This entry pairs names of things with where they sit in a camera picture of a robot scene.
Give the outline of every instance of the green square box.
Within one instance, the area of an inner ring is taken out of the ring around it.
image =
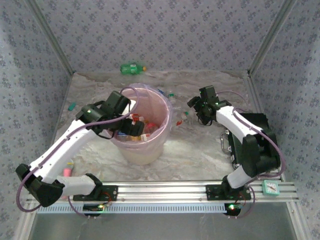
[[[278,196],[280,194],[278,181],[264,180],[262,182],[262,193],[268,196]]]

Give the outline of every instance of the small box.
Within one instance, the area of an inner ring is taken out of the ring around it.
[[[262,182],[262,193],[268,196],[278,196],[280,194],[278,182],[275,180],[264,180]]]
[[[142,134],[142,135],[141,135],[141,140],[146,142],[146,141],[148,141],[149,137],[150,137],[150,134],[149,134],[149,133],[147,133],[147,134]]]

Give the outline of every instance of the teal object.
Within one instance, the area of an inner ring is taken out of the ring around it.
[[[280,194],[278,182],[274,180],[264,180],[262,182],[262,193],[267,196],[278,196]]]
[[[68,111],[72,111],[75,108],[75,106],[76,106],[75,102],[71,103],[70,106],[68,107]]]

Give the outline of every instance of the metal handle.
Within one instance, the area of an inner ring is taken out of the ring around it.
[[[223,131],[223,132],[220,134],[221,150],[222,150],[223,153],[229,155],[230,152],[231,152],[231,147],[228,146],[228,148],[225,148],[224,135],[228,136],[228,135],[229,135],[229,131],[226,130],[226,131]]]

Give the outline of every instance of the bracket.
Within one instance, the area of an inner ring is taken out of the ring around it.
[[[221,185],[206,185],[205,193],[208,201],[236,201],[251,199],[250,190],[247,187],[244,187],[243,190],[230,192],[228,195],[225,195]]]
[[[101,201],[101,202],[114,202],[117,201],[118,196],[118,186],[117,185],[102,185],[97,189],[98,193],[90,195],[74,195],[73,201],[82,201],[82,202],[92,202],[92,201]]]

